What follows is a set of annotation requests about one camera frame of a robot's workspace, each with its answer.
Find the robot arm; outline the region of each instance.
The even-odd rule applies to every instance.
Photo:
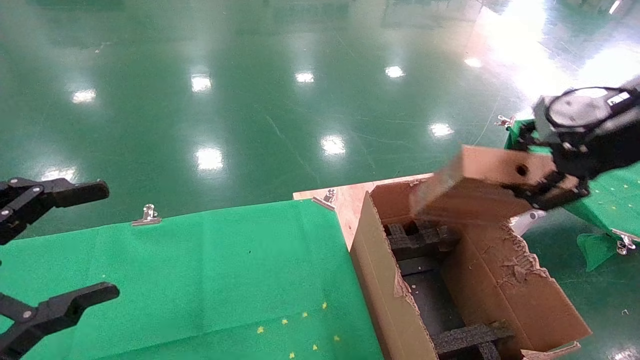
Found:
[[[536,209],[586,197],[590,179],[640,160],[640,76],[619,88],[580,88],[543,96],[534,115],[535,121],[521,128],[514,150],[547,146],[557,170],[533,188],[507,188]]]

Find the metal binder clip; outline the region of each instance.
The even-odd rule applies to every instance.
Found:
[[[322,205],[324,208],[327,208],[331,211],[335,211],[335,206],[333,205],[333,203],[335,202],[335,189],[329,189],[326,192],[326,195],[322,199],[320,199],[317,196],[314,196],[312,200]]]
[[[500,121],[494,122],[493,125],[504,126],[508,130],[509,127],[513,127],[513,124],[516,122],[516,117],[512,116],[511,118],[507,119],[502,115],[498,115],[498,120]]]
[[[637,236],[625,233],[624,231],[611,229],[611,232],[620,235],[622,238],[622,240],[618,240],[618,254],[620,255],[627,255],[627,250],[634,250],[636,248],[634,241],[640,241]]]
[[[160,224],[162,222],[162,218],[157,217],[158,213],[155,211],[155,206],[153,204],[145,205],[144,213],[142,214],[142,218],[140,220],[136,220],[131,223],[131,226],[142,226],[142,225],[152,225],[152,224]]]

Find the green felt mat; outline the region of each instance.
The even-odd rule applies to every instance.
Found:
[[[120,288],[25,359],[382,360],[337,217],[310,200],[16,240],[0,259],[0,292],[31,305]]]
[[[505,149],[511,149],[518,138],[520,127],[533,120],[516,121],[509,128]],[[548,148],[532,147],[532,152],[549,153]],[[611,229],[640,236],[640,163],[601,174],[589,182],[591,195],[565,205],[564,208],[579,218],[593,224],[606,234],[585,234],[578,245],[591,271],[616,253],[616,241],[620,237]]]

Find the torn cardboard flap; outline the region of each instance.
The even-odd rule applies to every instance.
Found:
[[[499,173],[516,163],[532,169],[531,177]],[[398,284],[383,229],[416,216],[461,232],[440,275],[467,326],[503,320],[509,325],[515,338],[499,349],[503,359],[553,359],[579,348],[576,343],[554,350],[591,331],[526,242],[505,224],[530,207],[500,184],[533,183],[550,169],[548,156],[465,147],[452,165],[418,185],[379,185],[365,196],[352,260],[387,359],[437,359],[415,303],[404,296],[406,283]],[[414,212],[417,204],[424,207]]]

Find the wooden board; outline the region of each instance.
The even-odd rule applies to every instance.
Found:
[[[344,241],[347,243],[347,248],[351,250],[353,237],[356,233],[356,228],[358,227],[358,221],[360,220],[360,212],[362,210],[362,202],[364,201],[365,192],[370,192],[373,188],[382,184],[400,183],[404,181],[420,181],[431,176],[433,176],[433,174],[405,176],[397,177],[395,179],[371,181],[370,183],[352,184],[333,188],[336,191],[335,202],[333,205],[335,206],[335,211],[338,214],[338,219],[340,220],[340,226],[342,227],[342,233],[344,235]],[[293,199],[311,199],[314,196],[322,199],[329,189],[331,188],[293,193]]]

